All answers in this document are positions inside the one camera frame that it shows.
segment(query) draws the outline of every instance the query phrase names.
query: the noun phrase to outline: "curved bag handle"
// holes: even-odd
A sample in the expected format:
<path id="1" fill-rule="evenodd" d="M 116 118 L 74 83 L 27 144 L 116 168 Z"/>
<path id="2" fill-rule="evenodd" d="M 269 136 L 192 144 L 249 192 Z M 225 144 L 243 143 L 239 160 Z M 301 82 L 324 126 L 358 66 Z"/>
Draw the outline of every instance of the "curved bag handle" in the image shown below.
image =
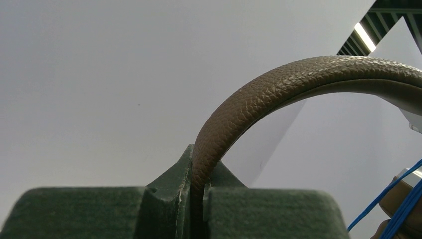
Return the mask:
<path id="1" fill-rule="evenodd" d="M 391 60 L 359 56 L 313 57 L 257 77 L 227 98 L 197 136 L 191 182 L 193 232 L 203 231 L 205 183 L 221 158 L 250 127 L 286 105 L 334 92 L 377 95 L 422 116 L 422 71 Z"/>

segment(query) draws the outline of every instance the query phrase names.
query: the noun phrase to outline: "blue cable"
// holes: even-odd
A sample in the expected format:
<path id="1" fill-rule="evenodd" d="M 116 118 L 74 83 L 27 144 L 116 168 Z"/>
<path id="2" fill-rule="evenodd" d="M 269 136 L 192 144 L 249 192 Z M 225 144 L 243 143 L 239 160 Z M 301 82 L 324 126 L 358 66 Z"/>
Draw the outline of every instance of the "blue cable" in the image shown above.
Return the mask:
<path id="1" fill-rule="evenodd" d="M 415 205 L 418 203 L 422 197 L 422 180 L 420 180 L 416 186 L 411 190 L 407 195 L 406 199 L 394 213 L 391 220 L 388 222 L 387 227 L 384 229 L 381 234 L 380 239 L 391 239 L 399 230 L 400 226 L 406 220 L 407 216 L 413 210 Z"/>
<path id="2" fill-rule="evenodd" d="M 412 168 L 410 168 L 406 173 L 404 173 L 400 178 L 390 184 L 387 188 L 385 188 L 374 201 L 349 225 L 347 228 L 350 231 L 362 218 L 364 218 L 380 201 L 385 195 L 394 187 L 396 186 L 403 178 L 411 174 L 413 171 L 417 170 L 418 168 L 422 167 L 422 159 L 419 160 Z"/>

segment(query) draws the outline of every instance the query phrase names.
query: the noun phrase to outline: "ceiling light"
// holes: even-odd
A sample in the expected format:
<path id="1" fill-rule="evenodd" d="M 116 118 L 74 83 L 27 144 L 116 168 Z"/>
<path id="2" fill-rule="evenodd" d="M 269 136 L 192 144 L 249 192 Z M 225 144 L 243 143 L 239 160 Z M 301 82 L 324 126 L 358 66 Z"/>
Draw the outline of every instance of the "ceiling light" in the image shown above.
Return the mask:
<path id="1" fill-rule="evenodd" d="M 359 35 L 360 39 L 362 39 L 363 43 L 365 43 L 369 51 L 373 52 L 375 50 L 375 44 L 372 42 L 371 38 L 368 36 L 360 23 L 355 25 L 355 31 Z"/>

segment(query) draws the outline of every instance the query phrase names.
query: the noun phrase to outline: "clamp jaw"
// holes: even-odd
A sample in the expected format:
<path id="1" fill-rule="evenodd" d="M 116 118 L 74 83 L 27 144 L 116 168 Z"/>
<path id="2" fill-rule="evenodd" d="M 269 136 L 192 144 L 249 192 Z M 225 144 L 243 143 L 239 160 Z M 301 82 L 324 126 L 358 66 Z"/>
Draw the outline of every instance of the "clamp jaw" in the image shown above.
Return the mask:
<path id="1" fill-rule="evenodd" d="M 193 145 L 146 187 L 37 188 L 24 193 L 0 239 L 189 239 Z M 249 189 L 222 162 L 204 193 L 210 239 L 349 239 L 320 191 Z"/>

